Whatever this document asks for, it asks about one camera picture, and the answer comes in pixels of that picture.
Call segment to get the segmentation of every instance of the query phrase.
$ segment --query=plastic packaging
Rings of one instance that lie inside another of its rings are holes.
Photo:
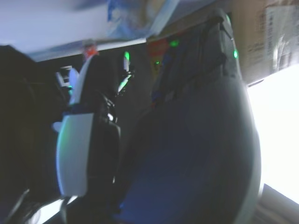
[[[108,0],[109,36],[147,38],[159,34],[179,0]]]
[[[233,0],[233,28],[247,84],[299,63],[299,0]]]

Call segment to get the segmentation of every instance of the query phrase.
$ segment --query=cardboard box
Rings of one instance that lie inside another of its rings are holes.
[[[232,0],[243,79],[255,83],[299,62],[298,0]]]

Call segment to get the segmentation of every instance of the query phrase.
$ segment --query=clear packing tape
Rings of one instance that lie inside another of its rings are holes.
[[[108,0],[109,36],[132,40],[159,34],[179,0]]]
[[[247,84],[299,63],[299,0],[232,0],[232,17]]]

